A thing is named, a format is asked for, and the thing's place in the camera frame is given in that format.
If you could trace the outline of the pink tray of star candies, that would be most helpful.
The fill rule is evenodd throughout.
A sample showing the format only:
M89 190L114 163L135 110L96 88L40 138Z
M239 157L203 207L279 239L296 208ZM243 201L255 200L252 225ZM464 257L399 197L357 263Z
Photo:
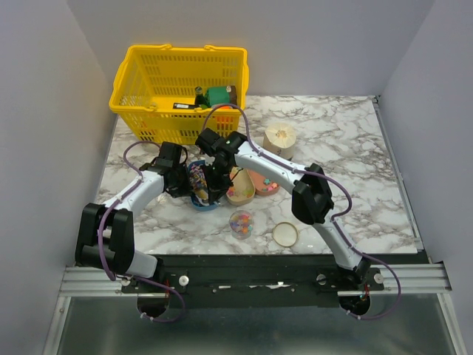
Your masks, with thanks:
M257 195L270 196L276 194L279 191L279 184L272 181L271 179L264 177L252 170L248 170L248 174L253 182Z

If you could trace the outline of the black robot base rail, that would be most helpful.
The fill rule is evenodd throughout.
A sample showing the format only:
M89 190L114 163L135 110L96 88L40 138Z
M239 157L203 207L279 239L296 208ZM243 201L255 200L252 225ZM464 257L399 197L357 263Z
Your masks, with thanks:
M363 315L370 297L401 293L409 277L426 267L417 254L377 254L355 280L331 255L165 255L150 281L118 277L118 293L136 295L137 306L152 314L164 308L341 307Z

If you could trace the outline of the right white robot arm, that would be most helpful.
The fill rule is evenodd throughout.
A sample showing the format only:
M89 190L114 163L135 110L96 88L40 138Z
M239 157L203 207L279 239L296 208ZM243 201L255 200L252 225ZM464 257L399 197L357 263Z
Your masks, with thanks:
M337 214L333 212L333 194L329 187L335 181L326 176L319 165L303 166L285 160L239 132L224 138L206 128L198 135L196 145L214 159L211 165L203 167L209 203L227 193L232 185L230 173L235 167L269 178L291 194L293 216L312 226L330 248L341 284L350 290L365 284L370 262L354 250L348 233L335 221Z

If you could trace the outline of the blue tray of striped candies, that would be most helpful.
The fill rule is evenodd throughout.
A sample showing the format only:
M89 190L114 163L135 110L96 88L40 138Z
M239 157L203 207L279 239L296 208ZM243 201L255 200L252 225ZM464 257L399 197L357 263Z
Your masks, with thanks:
M189 179L192 187L191 194L191 203L192 206L201 212L208 212L215 210L219 204L218 202L213 202L209 204L201 204L198 197L195 195L195 192L198 189L206 189L208 191L207 183L205 180L205 175L203 173L203 167L205 165L204 160L197 160L188 165Z

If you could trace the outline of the beige tray of gummy candies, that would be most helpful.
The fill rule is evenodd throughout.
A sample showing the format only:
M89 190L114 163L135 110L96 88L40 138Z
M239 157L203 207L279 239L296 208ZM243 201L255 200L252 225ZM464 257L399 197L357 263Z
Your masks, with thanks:
M232 186L226 192L227 200L234 206L250 203L256 193L255 186L247 169L234 167L230 173Z

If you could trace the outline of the silver metal scoop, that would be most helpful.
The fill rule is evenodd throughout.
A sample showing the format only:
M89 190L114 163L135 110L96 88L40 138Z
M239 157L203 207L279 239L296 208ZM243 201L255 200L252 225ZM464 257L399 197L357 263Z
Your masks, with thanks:
M198 189L195 192L201 204L209 204L208 191L206 189Z

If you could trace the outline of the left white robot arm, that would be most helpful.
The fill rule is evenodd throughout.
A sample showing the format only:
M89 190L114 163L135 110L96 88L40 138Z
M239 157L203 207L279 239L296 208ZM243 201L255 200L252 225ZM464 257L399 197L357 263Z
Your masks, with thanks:
M102 269L109 279L118 275L138 277L148 292L163 286L164 275L156 257L135 248L134 220L163 193L171 197L191 194L188 151L176 143L164 142L158 156L140 168L123 153L124 162L135 171L134 180L105 203L88 203L81 215L75 262Z

